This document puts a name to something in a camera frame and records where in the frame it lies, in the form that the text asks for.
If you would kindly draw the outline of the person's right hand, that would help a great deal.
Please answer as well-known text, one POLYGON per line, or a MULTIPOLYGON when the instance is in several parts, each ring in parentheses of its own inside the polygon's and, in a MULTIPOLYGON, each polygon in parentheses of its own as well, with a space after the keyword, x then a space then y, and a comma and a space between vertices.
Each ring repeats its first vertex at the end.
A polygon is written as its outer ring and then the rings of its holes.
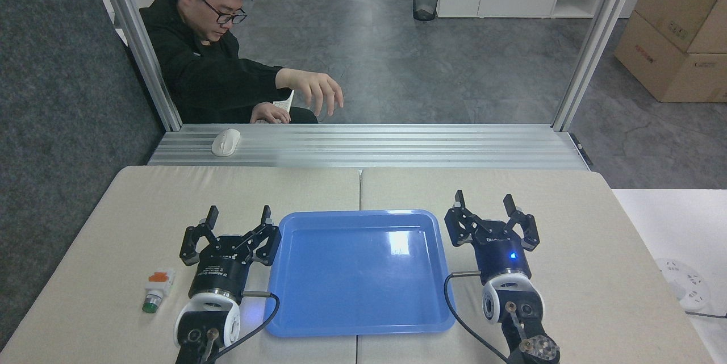
POLYGON ((254 106, 249 121, 251 124, 265 122, 269 124, 289 124, 289 112, 271 102, 261 102, 254 106))

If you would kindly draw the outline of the person's left hand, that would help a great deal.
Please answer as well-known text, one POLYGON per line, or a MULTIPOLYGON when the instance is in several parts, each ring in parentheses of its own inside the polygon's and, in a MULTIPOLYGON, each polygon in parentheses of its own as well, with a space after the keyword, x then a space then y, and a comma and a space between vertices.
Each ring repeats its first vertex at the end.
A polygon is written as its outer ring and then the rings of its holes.
POLYGON ((316 116, 332 116, 336 108, 344 106, 342 87, 329 74, 291 69, 289 87, 316 116))

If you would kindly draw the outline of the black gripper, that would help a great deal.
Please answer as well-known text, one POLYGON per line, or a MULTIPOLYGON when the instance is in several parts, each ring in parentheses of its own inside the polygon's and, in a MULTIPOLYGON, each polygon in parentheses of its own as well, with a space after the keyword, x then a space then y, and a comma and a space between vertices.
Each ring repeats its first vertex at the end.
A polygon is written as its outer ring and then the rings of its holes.
POLYGON ((525 214, 516 206, 512 194, 506 194, 503 204, 508 222, 503 238, 494 238, 492 221, 481 219, 466 208, 462 190, 454 194, 454 203, 447 211, 444 221, 454 247, 474 241, 477 267, 481 271, 481 284, 506 273, 520 273, 532 278, 524 251, 533 251, 540 244, 537 222, 532 214, 525 214), (522 238, 512 228, 519 225, 522 238))
POLYGON ((241 300, 249 264, 259 262, 264 266, 272 266, 282 235, 272 220, 268 204, 263 207, 258 226, 242 237, 217 238, 212 230, 218 216, 218 208, 211 206, 207 217, 200 224, 187 227, 179 257, 185 266, 198 263, 190 286, 190 297, 201 292, 216 292, 227 294, 233 300, 241 300), (202 236, 207 238, 209 245, 199 255, 197 245, 202 236))

